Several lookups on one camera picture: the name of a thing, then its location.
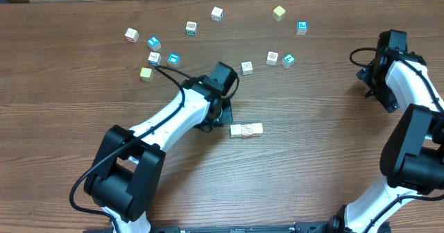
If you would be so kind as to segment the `red-sided wooden block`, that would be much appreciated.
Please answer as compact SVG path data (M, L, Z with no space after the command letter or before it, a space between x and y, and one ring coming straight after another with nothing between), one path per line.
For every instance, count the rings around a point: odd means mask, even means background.
M253 126L251 124L242 124L241 125L241 136L243 138L249 138L253 135Z

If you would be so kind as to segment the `yellow-sided plain-top wooden block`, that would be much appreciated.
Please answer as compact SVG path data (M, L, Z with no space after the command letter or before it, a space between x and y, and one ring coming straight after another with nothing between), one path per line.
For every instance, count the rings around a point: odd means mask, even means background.
M242 137L241 124L232 124L230 126L230 136L231 137Z

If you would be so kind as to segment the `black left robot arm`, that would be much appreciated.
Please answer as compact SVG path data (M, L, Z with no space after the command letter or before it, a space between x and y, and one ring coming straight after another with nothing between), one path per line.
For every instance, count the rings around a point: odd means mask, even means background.
M178 95L157 114L129 129L118 125L104 135L90 169L81 177L84 191L110 219L108 232L150 232L151 205L167 151L188 130L209 132L232 123L230 99L239 76L219 62L206 76L187 77Z

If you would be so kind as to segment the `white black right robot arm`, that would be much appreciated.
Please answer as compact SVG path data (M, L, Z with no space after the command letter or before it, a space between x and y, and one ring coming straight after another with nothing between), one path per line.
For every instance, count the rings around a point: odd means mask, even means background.
M382 149L380 176L354 202L342 206L317 232L390 232L388 219L412 200L436 202L443 189L443 99L421 55L408 50L407 33L379 34L375 57L358 79L392 113L402 117Z

